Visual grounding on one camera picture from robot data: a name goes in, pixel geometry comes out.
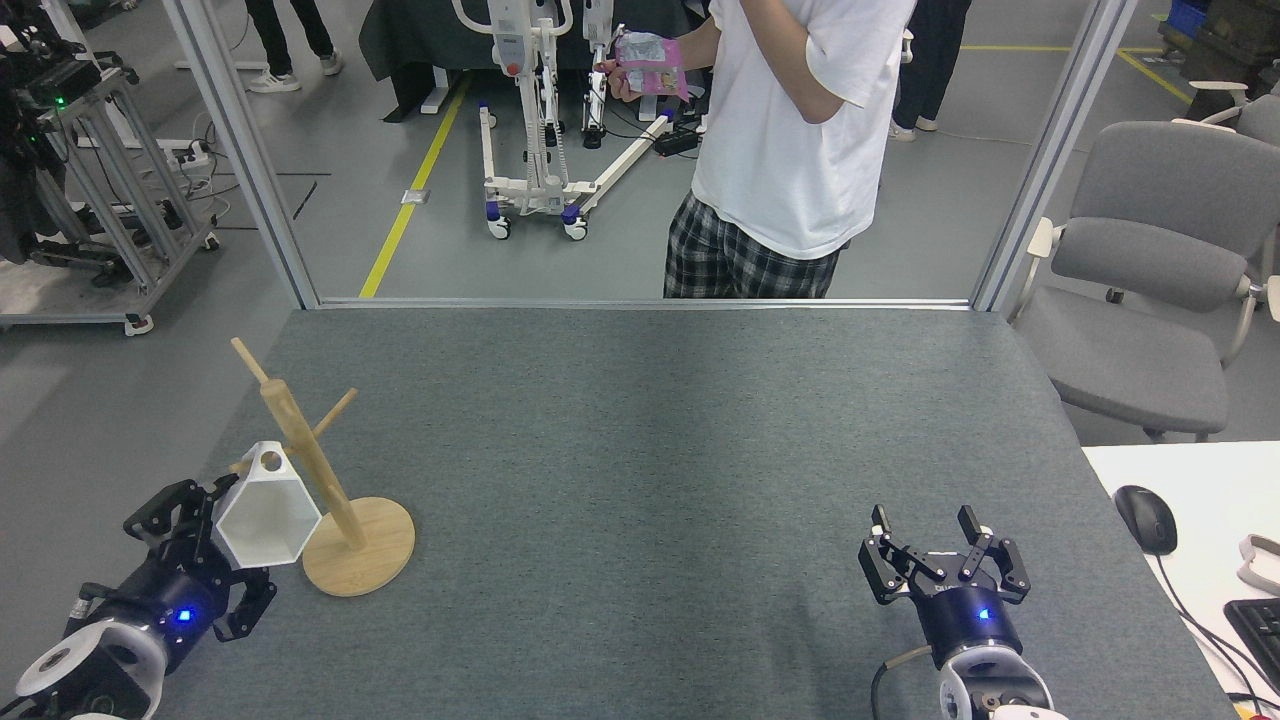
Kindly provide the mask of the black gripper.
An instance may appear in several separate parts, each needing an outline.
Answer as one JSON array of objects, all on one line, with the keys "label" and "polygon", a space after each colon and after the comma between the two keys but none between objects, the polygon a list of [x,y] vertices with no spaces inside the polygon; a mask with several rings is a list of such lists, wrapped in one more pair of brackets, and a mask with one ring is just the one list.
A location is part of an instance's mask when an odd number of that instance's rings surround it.
[{"label": "black gripper", "polygon": [[[211,630],[220,642],[252,633],[276,594],[268,568],[238,569],[211,543],[216,501],[233,487],[218,478],[207,491],[193,479],[163,487],[123,521],[148,550],[118,588],[91,591],[81,626],[115,620],[151,632],[166,651],[187,651]],[[230,591],[243,585],[230,607]]]},{"label": "black gripper", "polygon": [[970,552],[956,579],[972,582],[982,561],[993,559],[1000,570],[998,589],[980,582],[945,584],[946,570],[927,552],[895,539],[884,505],[873,506],[870,520],[872,529],[858,555],[861,569],[881,605],[913,594],[910,582],[916,575],[924,577],[915,582],[915,609],[933,665],[943,666],[956,653],[980,646],[1023,652],[1021,639],[1004,609],[1005,603],[1021,603],[1030,592],[1025,565],[1012,539],[998,538],[980,524],[970,505],[963,505],[957,521]]}]

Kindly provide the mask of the person's hand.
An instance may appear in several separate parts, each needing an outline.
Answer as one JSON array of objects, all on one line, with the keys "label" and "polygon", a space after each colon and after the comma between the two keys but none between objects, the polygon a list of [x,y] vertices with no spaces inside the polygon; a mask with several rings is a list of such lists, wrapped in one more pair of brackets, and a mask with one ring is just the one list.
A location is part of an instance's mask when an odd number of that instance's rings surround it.
[{"label": "person's hand", "polygon": [[594,70],[600,72],[605,77],[608,90],[613,99],[621,102],[632,102],[643,97],[643,92],[636,91],[631,87],[628,79],[628,70],[622,68],[616,59],[605,59],[598,61],[593,67]]}]

